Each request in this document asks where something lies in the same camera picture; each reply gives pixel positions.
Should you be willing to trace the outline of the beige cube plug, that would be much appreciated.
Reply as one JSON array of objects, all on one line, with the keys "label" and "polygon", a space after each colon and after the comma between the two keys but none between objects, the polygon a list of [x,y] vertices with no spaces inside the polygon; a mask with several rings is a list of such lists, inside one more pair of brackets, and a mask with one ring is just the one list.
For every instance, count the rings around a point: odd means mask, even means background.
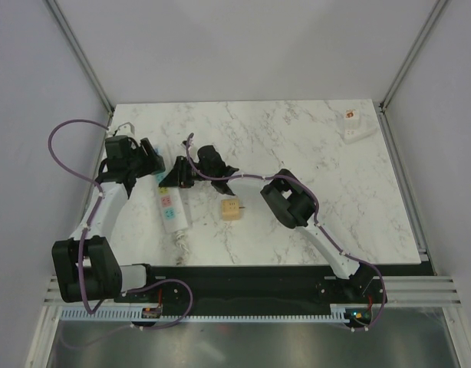
[{"label": "beige cube plug", "polygon": [[222,220],[227,222],[240,220],[244,208],[237,198],[223,199],[221,201]]}]

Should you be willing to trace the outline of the white power strip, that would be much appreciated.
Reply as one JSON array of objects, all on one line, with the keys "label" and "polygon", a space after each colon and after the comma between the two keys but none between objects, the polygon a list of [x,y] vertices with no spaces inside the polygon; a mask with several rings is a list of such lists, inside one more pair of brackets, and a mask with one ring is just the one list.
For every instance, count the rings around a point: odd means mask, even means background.
[{"label": "white power strip", "polygon": [[177,187],[161,187],[160,183],[173,168],[173,157],[168,146],[155,145],[154,150],[163,157],[165,169],[155,175],[156,197],[160,207],[161,219],[167,233],[185,231],[189,227],[185,207]]}]

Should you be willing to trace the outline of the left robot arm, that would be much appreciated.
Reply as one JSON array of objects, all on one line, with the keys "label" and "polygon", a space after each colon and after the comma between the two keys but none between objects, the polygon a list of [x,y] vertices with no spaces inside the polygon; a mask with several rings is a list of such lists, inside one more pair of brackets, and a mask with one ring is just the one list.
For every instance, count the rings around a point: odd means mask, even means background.
[{"label": "left robot arm", "polygon": [[106,139],[105,150],[81,225],[52,247],[58,287],[66,303],[82,301],[83,297],[100,301],[120,295],[124,278],[109,238],[137,180],[165,171],[163,157],[147,138],[112,136]]}]

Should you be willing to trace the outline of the white cube plug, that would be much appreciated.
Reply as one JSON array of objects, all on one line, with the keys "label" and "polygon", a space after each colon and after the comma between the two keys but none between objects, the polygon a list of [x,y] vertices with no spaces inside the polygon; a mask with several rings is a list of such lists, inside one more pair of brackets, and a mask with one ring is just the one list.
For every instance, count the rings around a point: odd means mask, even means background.
[{"label": "white cube plug", "polygon": [[361,113],[358,109],[346,110],[342,117],[344,130],[357,130],[361,126]]}]

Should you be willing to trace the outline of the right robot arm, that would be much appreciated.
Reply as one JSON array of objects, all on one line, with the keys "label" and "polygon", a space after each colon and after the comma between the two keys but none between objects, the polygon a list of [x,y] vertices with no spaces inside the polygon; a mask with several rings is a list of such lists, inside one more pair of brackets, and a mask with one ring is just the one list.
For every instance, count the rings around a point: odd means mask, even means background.
[{"label": "right robot arm", "polygon": [[270,176],[247,174],[227,165],[214,146],[198,150],[194,162],[189,152],[176,157],[173,168],[160,181],[162,188],[188,189],[196,182],[207,181],[222,195],[235,196],[246,182],[255,184],[271,213],[286,228],[303,234],[328,262],[349,301],[360,301],[372,292],[378,277],[376,293],[387,297],[384,279],[377,266],[347,253],[318,218],[317,196],[289,170],[281,169]]}]

